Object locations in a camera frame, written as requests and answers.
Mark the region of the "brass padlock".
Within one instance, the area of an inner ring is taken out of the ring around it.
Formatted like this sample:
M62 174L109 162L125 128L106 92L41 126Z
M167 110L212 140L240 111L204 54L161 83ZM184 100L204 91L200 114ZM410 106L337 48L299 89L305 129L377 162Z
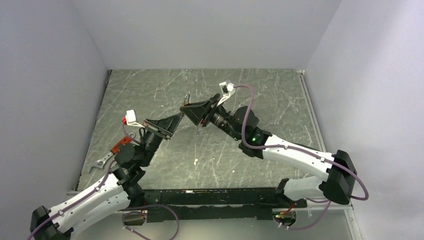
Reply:
M183 100L183 106L187 106L187 105L189 105L190 104L190 98L191 98L191 95L188 93L188 94L186 94L185 95L185 97L184 97L184 100Z

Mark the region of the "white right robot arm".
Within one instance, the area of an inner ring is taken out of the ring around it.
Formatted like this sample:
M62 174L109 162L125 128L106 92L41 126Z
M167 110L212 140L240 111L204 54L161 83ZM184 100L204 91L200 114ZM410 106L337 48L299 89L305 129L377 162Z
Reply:
M309 174L302 179L284 178L275 194L276 203L287 208L293 202L307 198L326 198L339 205L348 205L353 198L357 171L350 155L338 150L323 152L289 142L259 128L259 118L249 106L227 111L218 102L219 94L208 100L187 103L180 111L194 125L213 124L236 141L244 154L252 158L273 160L290 164Z

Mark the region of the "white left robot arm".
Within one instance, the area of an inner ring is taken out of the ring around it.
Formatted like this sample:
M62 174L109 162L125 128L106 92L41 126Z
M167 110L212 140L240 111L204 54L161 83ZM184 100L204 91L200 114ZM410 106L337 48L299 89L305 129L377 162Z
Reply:
M32 212L29 240L71 240L116 211L139 209L145 192L139 180L145 175L160 144L175 133L184 114L142 123L139 143L122 143L103 177L74 197Z

